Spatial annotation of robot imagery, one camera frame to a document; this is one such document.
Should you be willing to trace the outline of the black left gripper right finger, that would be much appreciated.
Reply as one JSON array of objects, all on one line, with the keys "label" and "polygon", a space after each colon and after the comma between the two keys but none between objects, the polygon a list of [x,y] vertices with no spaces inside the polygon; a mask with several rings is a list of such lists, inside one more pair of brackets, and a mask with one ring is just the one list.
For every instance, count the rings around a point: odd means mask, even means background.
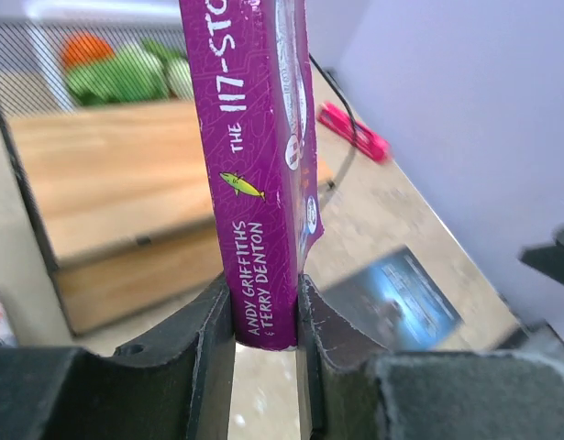
[{"label": "black left gripper right finger", "polygon": [[405,421],[390,414],[376,361],[389,352],[299,277],[296,372],[303,439],[445,439],[446,417],[428,404]]}]

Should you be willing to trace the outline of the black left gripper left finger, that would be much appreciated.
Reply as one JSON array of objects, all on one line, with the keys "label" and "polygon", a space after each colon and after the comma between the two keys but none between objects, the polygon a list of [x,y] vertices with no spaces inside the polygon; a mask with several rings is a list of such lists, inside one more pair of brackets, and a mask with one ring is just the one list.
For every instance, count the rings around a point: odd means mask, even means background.
[{"label": "black left gripper left finger", "polygon": [[227,438],[235,336],[223,275],[114,357],[135,375],[117,439]]}]

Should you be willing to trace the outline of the purple Treehouse paperback book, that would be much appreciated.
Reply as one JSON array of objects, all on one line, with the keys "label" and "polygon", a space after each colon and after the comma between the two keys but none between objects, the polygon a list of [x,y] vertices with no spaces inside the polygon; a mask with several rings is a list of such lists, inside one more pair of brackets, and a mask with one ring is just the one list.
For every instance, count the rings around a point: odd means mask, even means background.
[{"label": "purple Treehouse paperback book", "polygon": [[299,277],[324,232],[305,4],[180,9],[236,338],[291,350]]}]

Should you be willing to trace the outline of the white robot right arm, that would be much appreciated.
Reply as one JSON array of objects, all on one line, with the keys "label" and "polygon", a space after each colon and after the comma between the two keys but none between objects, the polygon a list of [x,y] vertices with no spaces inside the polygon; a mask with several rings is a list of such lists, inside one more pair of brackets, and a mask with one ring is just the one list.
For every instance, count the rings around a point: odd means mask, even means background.
[{"label": "white robot right arm", "polygon": [[564,225],[557,230],[553,243],[525,247],[519,260],[564,286]]}]

